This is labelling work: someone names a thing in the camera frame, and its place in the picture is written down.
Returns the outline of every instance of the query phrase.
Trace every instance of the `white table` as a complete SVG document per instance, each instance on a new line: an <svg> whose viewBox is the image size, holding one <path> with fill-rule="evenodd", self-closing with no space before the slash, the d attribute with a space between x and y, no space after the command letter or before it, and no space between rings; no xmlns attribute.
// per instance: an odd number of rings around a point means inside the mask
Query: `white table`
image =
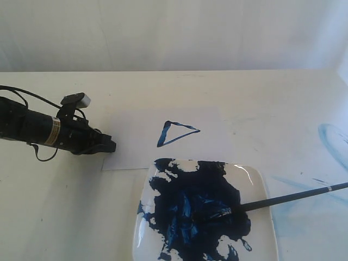
<svg viewBox="0 0 348 261"><path fill-rule="evenodd" d="M90 125L104 133L116 110L216 105L231 133L231 162L259 170L270 197L320 187L312 178L348 178L317 131L331 123L348 133L348 89L333 71L0 73L0 84L55 103L83 91L92 99L85 109ZM57 112L28 102L32 110ZM0 145L1 260L132 260L146 169L101 172L104 155L64 151L41 163L22 142ZM322 195L273 207L280 260L346 259L348 192L333 193L343 199Z"/></svg>

